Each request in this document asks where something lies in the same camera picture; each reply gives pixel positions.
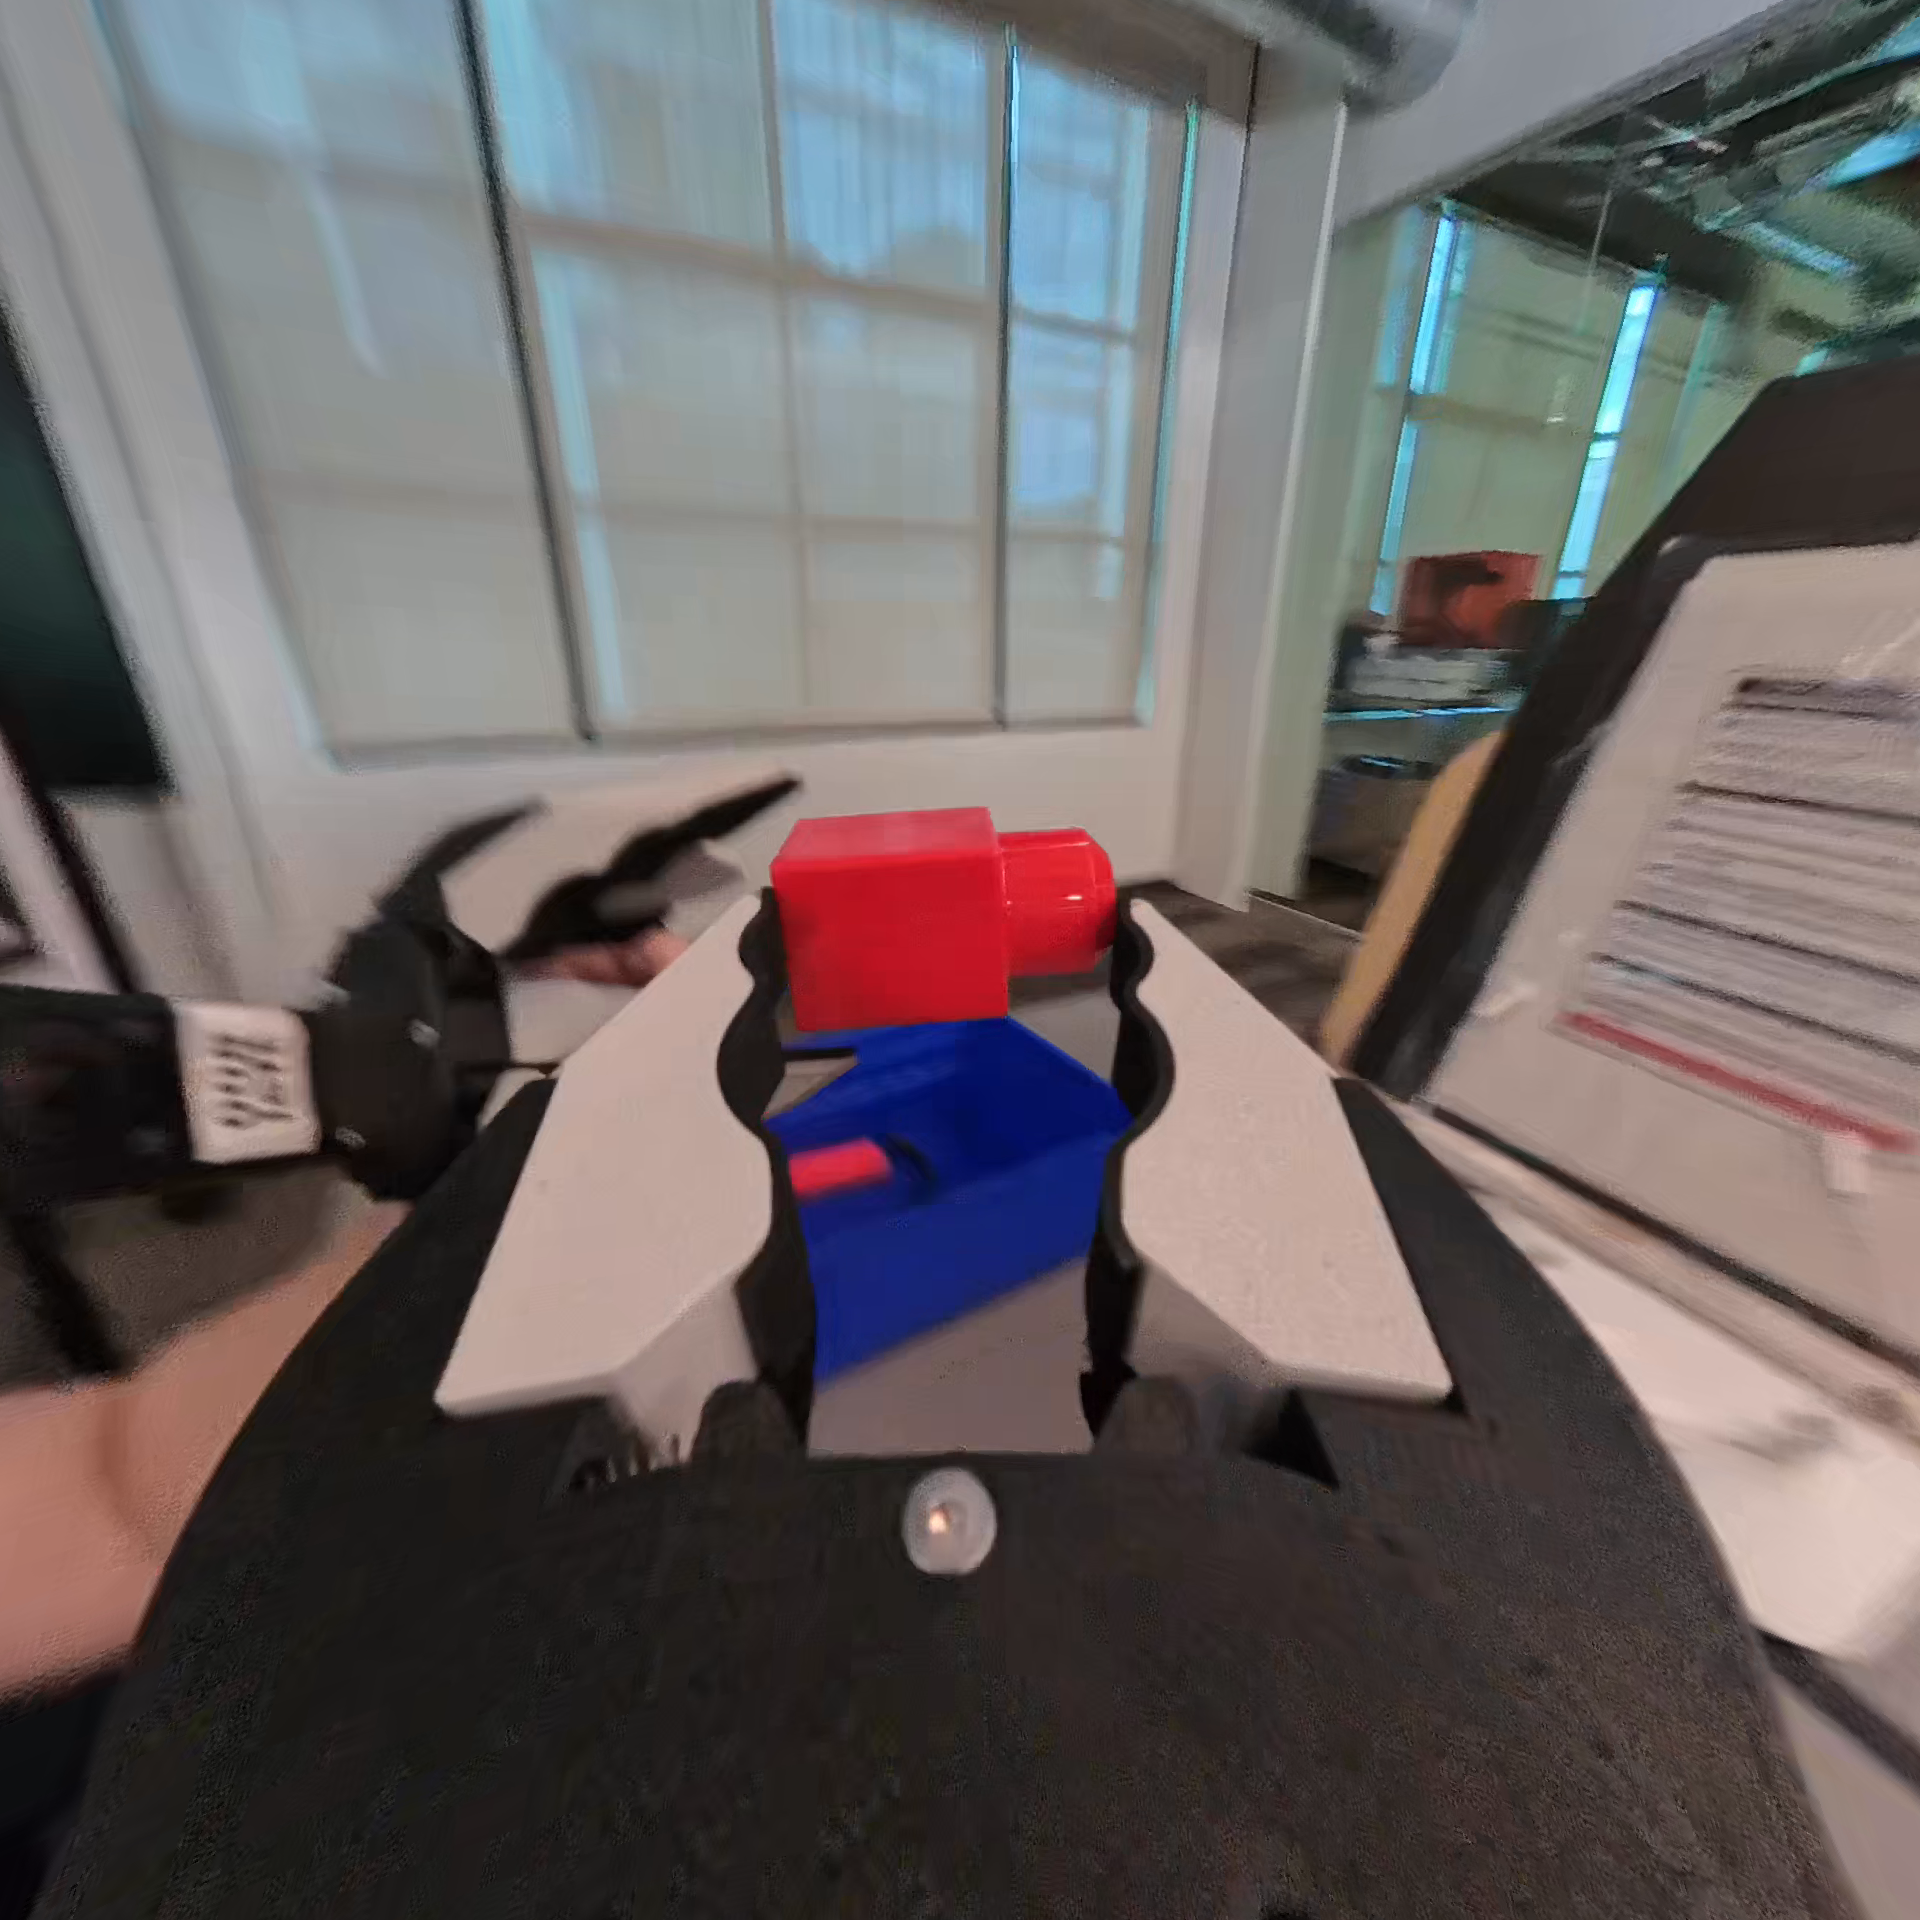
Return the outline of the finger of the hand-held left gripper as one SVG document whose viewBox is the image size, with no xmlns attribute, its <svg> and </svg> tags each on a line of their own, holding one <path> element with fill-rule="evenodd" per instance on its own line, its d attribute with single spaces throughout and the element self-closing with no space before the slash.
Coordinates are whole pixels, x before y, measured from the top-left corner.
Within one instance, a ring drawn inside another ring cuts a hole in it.
<svg viewBox="0 0 1920 1920">
<path fill-rule="evenodd" d="M 553 1072 L 623 1015 L 640 994 L 633 983 L 576 975 L 512 975 L 504 989 L 507 1044 L 504 1072 Z"/>
<path fill-rule="evenodd" d="M 502 962 L 624 943 L 742 884 L 715 845 L 793 799 L 792 772 L 694 772 L 553 790 L 462 818 L 382 893 L 382 916 L 449 928 Z"/>
</svg>

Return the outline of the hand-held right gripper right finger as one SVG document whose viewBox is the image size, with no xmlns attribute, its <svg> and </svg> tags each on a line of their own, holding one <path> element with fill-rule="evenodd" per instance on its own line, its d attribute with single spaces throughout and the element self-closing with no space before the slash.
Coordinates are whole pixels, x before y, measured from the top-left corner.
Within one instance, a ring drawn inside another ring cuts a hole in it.
<svg viewBox="0 0 1920 1920">
<path fill-rule="evenodd" d="M 1153 902 L 1111 947 L 1127 1111 L 1087 1269 L 1087 1416 L 1168 1379 L 1202 1429 L 1320 1389 L 1441 1406 L 1451 1376 L 1334 1070 Z"/>
</svg>

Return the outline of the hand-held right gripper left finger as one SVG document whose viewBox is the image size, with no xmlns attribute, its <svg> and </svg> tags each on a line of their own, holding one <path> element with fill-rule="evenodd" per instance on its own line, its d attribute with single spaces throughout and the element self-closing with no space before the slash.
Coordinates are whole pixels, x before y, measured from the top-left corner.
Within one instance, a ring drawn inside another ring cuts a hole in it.
<svg viewBox="0 0 1920 1920">
<path fill-rule="evenodd" d="M 802 1448 L 818 1312 L 786 1155 L 786 966 L 773 893 L 742 898 L 552 1079 L 453 1340 L 438 1411 L 605 1403 L 696 1448 L 714 1396 L 761 1391 Z"/>
</svg>

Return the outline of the red toy block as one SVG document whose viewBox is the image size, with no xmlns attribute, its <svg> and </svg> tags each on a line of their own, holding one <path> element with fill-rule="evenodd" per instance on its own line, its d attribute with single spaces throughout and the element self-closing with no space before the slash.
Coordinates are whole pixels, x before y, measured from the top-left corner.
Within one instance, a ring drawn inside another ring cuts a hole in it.
<svg viewBox="0 0 1920 1920">
<path fill-rule="evenodd" d="M 800 820 L 770 878 L 809 1036 L 1006 1019 L 1018 983 L 1093 972 L 1118 924 L 1087 829 L 1006 831 L 986 806 Z"/>
</svg>

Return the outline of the blue plastic bin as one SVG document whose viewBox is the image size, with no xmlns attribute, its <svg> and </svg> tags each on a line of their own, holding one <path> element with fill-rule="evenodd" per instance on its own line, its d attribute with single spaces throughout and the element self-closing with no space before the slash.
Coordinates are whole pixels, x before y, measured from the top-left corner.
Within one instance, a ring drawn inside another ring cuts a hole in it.
<svg viewBox="0 0 1920 1920">
<path fill-rule="evenodd" d="M 786 1156 L 873 1139 L 887 1186 L 800 1207 L 815 1381 L 945 1327 L 1089 1258 L 1113 1086 L 1022 1022 L 917 1023 L 786 1044 L 767 1116 Z"/>
</svg>

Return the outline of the person's left forearm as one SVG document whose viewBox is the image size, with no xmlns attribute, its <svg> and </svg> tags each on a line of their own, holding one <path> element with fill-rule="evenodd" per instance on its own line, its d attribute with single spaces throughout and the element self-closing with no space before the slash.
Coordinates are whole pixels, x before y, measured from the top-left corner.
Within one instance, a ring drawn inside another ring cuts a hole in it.
<svg viewBox="0 0 1920 1920">
<path fill-rule="evenodd" d="M 2 1700 L 120 1667 L 233 1437 L 407 1218 L 357 1205 L 299 1269 L 170 1334 L 134 1374 L 2 1396 Z"/>
</svg>

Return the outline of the red boxy object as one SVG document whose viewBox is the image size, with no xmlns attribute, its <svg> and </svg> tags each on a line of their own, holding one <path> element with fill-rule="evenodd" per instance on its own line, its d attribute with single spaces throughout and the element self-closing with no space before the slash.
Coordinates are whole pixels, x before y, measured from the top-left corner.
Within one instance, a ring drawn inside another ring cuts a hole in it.
<svg viewBox="0 0 1920 1920">
<path fill-rule="evenodd" d="M 1399 640 L 1438 651 L 1503 651 L 1535 604 L 1543 555 L 1474 548 L 1409 560 L 1394 607 Z"/>
</svg>

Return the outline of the person's left hand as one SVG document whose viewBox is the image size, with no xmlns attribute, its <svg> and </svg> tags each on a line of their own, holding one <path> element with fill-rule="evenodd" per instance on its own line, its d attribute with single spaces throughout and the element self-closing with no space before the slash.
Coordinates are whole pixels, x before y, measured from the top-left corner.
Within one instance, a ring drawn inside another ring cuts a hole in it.
<svg viewBox="0 0 1920 1920">
<path fill-rule="evenodd" d="M 639 992 L 689 950 L 689 942 L 659 924 L 618 942 L 576 943 L 543 960 L 543 975 L 602 989 Z"/>
</svg>

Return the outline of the large paned window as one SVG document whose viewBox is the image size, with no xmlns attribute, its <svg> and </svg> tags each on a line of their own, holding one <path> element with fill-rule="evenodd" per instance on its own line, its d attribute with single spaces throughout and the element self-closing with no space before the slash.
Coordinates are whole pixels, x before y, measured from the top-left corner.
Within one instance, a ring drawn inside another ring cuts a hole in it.
<svg viewBox="0 0 1920 1920">
<path fill-rule="evenodd" d="M 338 762 L 1150 718 L 1199 101 L 942 4 L 98 18 Z"/>
</svg>

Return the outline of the instruction sheet display board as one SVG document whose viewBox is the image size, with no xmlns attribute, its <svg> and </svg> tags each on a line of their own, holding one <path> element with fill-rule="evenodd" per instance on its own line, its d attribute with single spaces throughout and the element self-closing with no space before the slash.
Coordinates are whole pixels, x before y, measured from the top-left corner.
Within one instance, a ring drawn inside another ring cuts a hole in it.
<svg viewBox="0 0 1920 1920">
<path fill-rule="evenodd" d="M 1917 355 L 1762 389 L 1501 728 L 1335 1055 L 1917 1372 Z"/>
</svg>

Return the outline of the large black wall screen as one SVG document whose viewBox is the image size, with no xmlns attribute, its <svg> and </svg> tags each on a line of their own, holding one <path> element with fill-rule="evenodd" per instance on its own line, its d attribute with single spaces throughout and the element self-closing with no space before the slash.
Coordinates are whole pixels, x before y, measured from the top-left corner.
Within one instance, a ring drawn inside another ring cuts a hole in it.
<svg viewBox="0 0 1920 1920">
<path fill-rule="evenodd" d="M 159 799 L 170 765 L 2 326 L 2 707 L 59 792 Z"/>
</svg>

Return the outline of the silver ventilation duct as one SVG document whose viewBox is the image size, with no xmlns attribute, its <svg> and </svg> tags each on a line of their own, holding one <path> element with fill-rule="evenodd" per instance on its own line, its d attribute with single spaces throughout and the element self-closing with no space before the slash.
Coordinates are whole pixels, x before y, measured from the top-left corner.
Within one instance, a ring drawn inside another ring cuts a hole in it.
<svg viewBox="0 0 1920 1920">
<path fill-rule="evenodd" d="M 1263 3 L 1273 44 L 1337 76 L 1350 106 L 1397 112 L 1450 71 L 1477 3 Z"/>
</svg>

